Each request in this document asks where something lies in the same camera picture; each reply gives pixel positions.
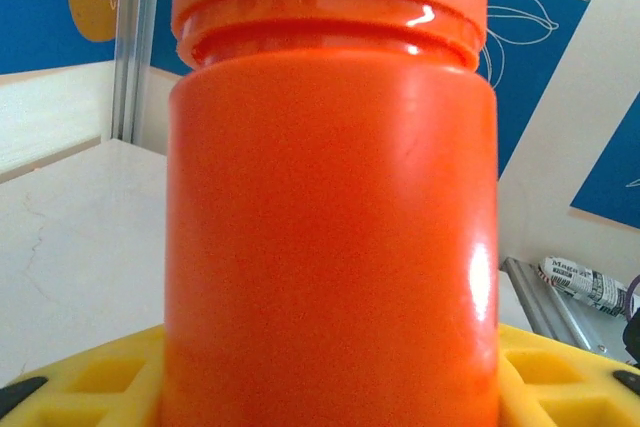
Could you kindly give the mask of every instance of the white wall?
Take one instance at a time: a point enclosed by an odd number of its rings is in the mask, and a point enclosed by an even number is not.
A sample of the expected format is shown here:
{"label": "white wall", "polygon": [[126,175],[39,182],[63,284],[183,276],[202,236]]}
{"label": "white wall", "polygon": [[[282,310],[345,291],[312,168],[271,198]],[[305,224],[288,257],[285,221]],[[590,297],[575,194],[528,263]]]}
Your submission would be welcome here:
{"label": "white wall", "polygon": [[114,62],[0,76],[0,181],[108,137]]}
{"label": "white wall", "polygon": [[[500,179],[503,258],[554,254],[624,282],[640,273],[640,230],[570,207],[640,90],[638,29],[640,0],[591,2]],[[166,153],[179,77],[150,70],[142,145]]]}

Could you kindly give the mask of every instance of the white table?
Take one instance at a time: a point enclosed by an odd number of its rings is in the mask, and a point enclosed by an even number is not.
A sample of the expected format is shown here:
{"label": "white table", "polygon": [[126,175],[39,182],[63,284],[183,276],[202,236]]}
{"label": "white table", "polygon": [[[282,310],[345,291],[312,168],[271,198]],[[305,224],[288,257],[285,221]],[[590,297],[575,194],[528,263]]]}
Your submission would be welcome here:
{"label": "white table", "polygon": [[165,157],[109,141],[0,184],[0,386],[162,323],[165,182]]}

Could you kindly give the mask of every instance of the bottle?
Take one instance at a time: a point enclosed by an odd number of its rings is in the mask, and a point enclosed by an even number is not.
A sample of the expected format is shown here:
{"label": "bottle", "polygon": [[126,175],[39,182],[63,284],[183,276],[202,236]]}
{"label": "bottle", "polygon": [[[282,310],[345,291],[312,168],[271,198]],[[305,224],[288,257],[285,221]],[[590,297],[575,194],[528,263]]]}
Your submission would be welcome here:
{"label": "bottle", "polygon": [[174,0],[163,427],[498,416],[487,0]]}

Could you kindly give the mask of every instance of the newspaper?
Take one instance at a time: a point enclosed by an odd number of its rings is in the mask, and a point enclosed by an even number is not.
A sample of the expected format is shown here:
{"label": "newspaper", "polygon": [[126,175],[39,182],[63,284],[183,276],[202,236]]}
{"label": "newspaper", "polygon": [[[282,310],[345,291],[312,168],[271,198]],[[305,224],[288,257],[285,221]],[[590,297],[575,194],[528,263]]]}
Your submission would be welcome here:
{"label": "newspaper", "polygon": [[[625,318],[627,287],[617,280],[559,257],[538,264],[538,275],[561,292],[614,317]],[[640,296],[631,298],[631,313],[640,309]]]}

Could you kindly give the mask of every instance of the yellow object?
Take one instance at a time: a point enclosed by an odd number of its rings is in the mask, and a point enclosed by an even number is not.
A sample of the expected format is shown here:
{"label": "yellow object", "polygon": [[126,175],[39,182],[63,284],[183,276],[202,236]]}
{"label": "yellow object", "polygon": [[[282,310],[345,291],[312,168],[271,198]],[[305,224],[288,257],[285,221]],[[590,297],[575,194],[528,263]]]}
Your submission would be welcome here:
{"label": "yellow object", "polygon": [[[0,427],[158,427],[163,338],[155,327],[21,376],[49,381]],[[640,397],[611,376],[633,367],[505,325],[500,347],[500,427],[640,427]]]}

